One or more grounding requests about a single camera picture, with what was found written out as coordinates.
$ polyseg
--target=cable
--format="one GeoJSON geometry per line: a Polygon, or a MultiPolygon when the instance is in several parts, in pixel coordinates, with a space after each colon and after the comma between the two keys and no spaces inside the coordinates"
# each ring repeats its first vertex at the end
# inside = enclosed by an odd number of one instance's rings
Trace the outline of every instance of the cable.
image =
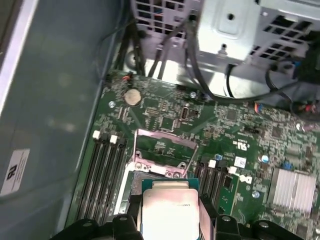
{"type": "MultiPolygon", "coordinates": [[[[292,98],[294,98],[294,96],[297,94],[299,88],[300,88],[300,85],[298,85],[295,88],[295,90],[293,91],[293,94],[292,94],[292,98]]],[[[310,111],[297,113],[294,105],[295,105],[295,102],[292,101],[290,104],[290,112],[293,116],[295,116],[303,121],[310,122],[310,123],[319,123],[320,122],[320,114],[315,114],[310,111]]]]}
{"type": "Polygon", "coordinates": [[[158,48],[155,52],[155,58],[154,58],[154,62],[150,68],[150,71],[148,73],[148,77],[149,78],[152,78],[153,75],[155,74],[155,70],[157,68],[157,65],[160,61],[160,58],[161,58],[161,55],[162,55],[162,49],[164,47],[164,45],[172,38],[172,37],[175,37],[178,33],[180,33],[184,27],[185,27],[185,24],[186,24],[186,20],[184,20],[179,26],[177,26],[172,32],[170,32],[168,35],[166,35],[164,37],[164,39],[162,40],[162,42],[159,44],[161,46],[161,48],[158,48]]]}
{"type": "Polygon", "coordinates": [[[285,124],[285,123],[291,123],[291,122],[294,122],[295,120],[294,119],[291,119],[291,116],[288,116],[288,120],[284,120],[284,121],[277,121],[277,120],[274,120],[270,115],[264,115],[261,113],[263,109],[263,105],[261,103],[254,103],[254,111],[255,113],[257,113],[261,118],[263,118],[264,120],[267,120],[267,121],[271,121],[273,123],[277,123],[277,124],[285,124]]]}
{"type": "Polygon", "coordinates": [[[112,35],[120,32],[123,29],[125,29],[127,26],[129,26],[130,24],[133,24],[135,21],[136,21],[136,19],[134,18],[134,19],[128,21],[126,24],[124,24],[124,25],[122,25],[120,27],[117,27],[116,29],[114,29],[113,31],[109,32],[104,37],[102,37],[100,39],[100,41],[98,42],[97,47],[96,47],[96,52],[95,52],[95,70],[96,70],[96,73],[97,73],[99,79],[103,78],[102,71],[100,69],[100,61],[99,61],[99,56],[100,56],[102,44],[104,43],[104,41],[106,39],[110,38],[112,35]]]}
{"type": "Polygon", "coordinates": [[[127,26],[121,41],[120,49],[114,61],[113,67],[115,69],[118,69],[118,70],[124,69],[125,59],[126,59],[129,45],[130,45],[130,30],[129,30],[129,26],[127,26]]]}
{"type": "Polygon", "coordinates": [[[138,34],[138,27],[136,24],[132,24],[129,26],[131,28],[131,38],[133,43],[133,54],[134,54],[134,60],[135,60],[135,70],[138,75],[145,76],[145,57],[142,52],[142,46],[140,42],[140,37],[138,34]]]}
{"type": "Polygon", "coordinates": [[[230,88],[230,75],[232,72],[232,69],[234,69],[234,67],[236,67],[237,65],[233,65],[233,64],[229,64],[227,67],[227,71],[226,71],[226,80],[225,80],[225,84],[226,84],[226,90],[229,94],[229,97],[234,98],[235,96],[233,95],[231,88],[230,88]]]}
{"type": "MultiPolygon", "coordinates": [[[[280,60],[277,63],[280,63],[280,62],[296,62],[296,61],[301,61],[301,60],[302,60],[302,58],[300,58],[300,57],[292,57],[292,58],[286,58],[286,59],[280,60]]],[[[272,82],[271,78],[270,78],[270,71],[273,70],[276,67],[277,67],[277,65],[274,63],[265,72],[265,83],[266,83],[266,85],[269,87],[269,89],[271,91],[274,91],[274,90],[278,89],[275,86],[275,84],[272,82]]],[[[279,95],[281,97],[283,97],[288,103],[291,103],[291,98],[288,97],[288,95],[286,95],[284,92],[279,93],[279,95]]]]}
{"type": "Polygon", "coordinates": [[[188,74],[189,79],[193,82],[194,85],[199,86],[201,88],[201,91],[204,92],[203,88],[200,86],[199,82],[195,80],[195,77],[193,76],[192,72],[187,66],[188,61],[188,52],[187,49],[184,50],[184,69],[186,70],[186,73],[188,74]]]}
{"type": "MultiPolygon", "coordinates": [[[[267,69],[267,71],[265,72],[265,76],[264,77],[265,77],[266,85],[269,87],[269,89],[271,91],[274,91],[274,90],[277,90],[278,88],[275,86],[275,84],[271,81],[271,78],[270,78],[270,71],[272,70],[272,67],[273,66],[271,66],[271,67],[269,67],[267,69]]],[[[288,103],[291,103],[291,98],[288,97],[288,95],[285,94],[284,92],[280,92],[278,95],[283,97],[286,101],[288,101],[288,103]]]]}
{"type": "Polygon", "coordinates": [[[194,76],[198,80],[198,82],[201,85],[201,87],[203,88],[204,92],[206,94],[208,94],[208,96],[214,101],[221,102],[221,103],[227,103],[227,104],[239,104],[239,103],[243,103],[243,102],[257,101],[257,100],[261,100],[261,99],[273,96],[275,94],[281,93],[284,90],[290,89],[298,84],[298,82],[292,82],[292,83],[289,83],[289,84],[279,88],[278,90],[273,90],[271,92],[261,94],[258,96],[252,96],[252,97],[226,98],[226,97],[214,95],[210,91],[208,85],[206,84],[204,77],[202,76],[202,73],[201,73],[199,66],[198,66],[198,61],[196,58],[196,43],[195,43],[196,36],[195,36],[195,31],[194,31],[194,27],[192,26],[192,23],[187,22],[185,29],[186,29],[186,33],[187,33],[186,34],[187,53],[188,53],[189,59],[191,61],[191,66],[192,66],[192,69],[194,72],[194,76]]]}

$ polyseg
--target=silver heatsink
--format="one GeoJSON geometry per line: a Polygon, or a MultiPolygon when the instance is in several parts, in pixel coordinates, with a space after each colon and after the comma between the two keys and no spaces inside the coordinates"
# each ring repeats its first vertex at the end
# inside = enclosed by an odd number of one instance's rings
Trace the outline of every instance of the silver heatsink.
{"type": "Polygon", "coordinates": [[[315,189],[315,177],[275,168],[271,179],[268,203],[309,214],[315,189]]]}

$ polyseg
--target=capacitor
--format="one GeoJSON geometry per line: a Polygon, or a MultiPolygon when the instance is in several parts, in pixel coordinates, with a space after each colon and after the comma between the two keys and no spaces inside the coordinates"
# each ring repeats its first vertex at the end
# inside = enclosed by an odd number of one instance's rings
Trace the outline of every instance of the capacitor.
{"type": "Polygon", "coordinates": [[[261,162],[267,164],[269,162],[269,157],[267,155],[262,155],[261,162]]]}
{"type": "Polygon", "coordinates": [[[282,166],[285,170],[291,170],[292,168],[292,164],[288,161],[285,161],[282,166]]]}
{"type": "Polygon", "coordinates": [[[253,197],[254,199],[258,199],[258,198],[260,197],[260,192],[254,190],[254,191],[252,192],[252,197],[253,197]]]}
{"type": "Polygon", "coordinates": [[[223,156],[220,154],[216,154],[216,155],[214,155],[214,159],[217,161],[221,161],[223,159],[223,156]]]}

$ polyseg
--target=blue component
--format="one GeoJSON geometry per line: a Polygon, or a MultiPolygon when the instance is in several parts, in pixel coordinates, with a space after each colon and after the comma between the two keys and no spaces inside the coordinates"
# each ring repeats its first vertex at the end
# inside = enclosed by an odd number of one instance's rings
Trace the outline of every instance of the blue component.
{"type": "Polygon", "coordinates": [[[259,112],[259,113],[261,112],[262,108],[263,108],[263,105],[262,105],[262,104],[259,104],[259,105],[258,105],[258,112],[259,112]]]}
{"type": "Polygon", "coordinates": [[[220,154],[216,154],[216,155],[214,156],[214,158],[215,158],[215,160],[217,160],[217,161],[221,161],[224,157],[223,157],[222,155],[220,155],[220,154]]]}
{"type": "Polygon", "coordinates": [[[292,168],[292,164],[288,161],[284,162],[282,166],[285,170],[291,170],[292,168]]]}
{"type": "Polygon", "coordinates": [[[261,162],[263,162],[265,164],[268,163],[269,162],[269,157],[267,155],[262,155],[261,162]]]}
{"type": "Polygon", "coordinates": [[[295,65],[296,67],[299,67],[299,66],[301,65],[301,61],[295,61],[295,62],[294,62],[294,65],[295,65]]]}

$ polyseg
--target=white label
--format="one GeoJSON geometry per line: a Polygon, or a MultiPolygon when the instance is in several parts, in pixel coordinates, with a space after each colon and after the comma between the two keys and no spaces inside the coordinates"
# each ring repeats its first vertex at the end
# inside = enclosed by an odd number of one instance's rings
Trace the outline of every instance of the white label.
{"type": "Polygon", "coordinates": [[[233,141],[232,144],[236,145],[237,149],[240,149],[242,151],[247,151],[250,147],[249,144],[247,144],[247,141],[239,139],[238,141],[233,141]]]}
{"type": "Polygon", "coordinates": [[[246,166],[247,159],[244,157],[236,156],[234,160],[234,166],[244,169],[246,166]]]}
{"type": "Polygon", "coordinates": [[[13,151],[9,167],[5,174],[0,196],[12,194],[19,190],[29,153],[29,148],[13,151]]]}

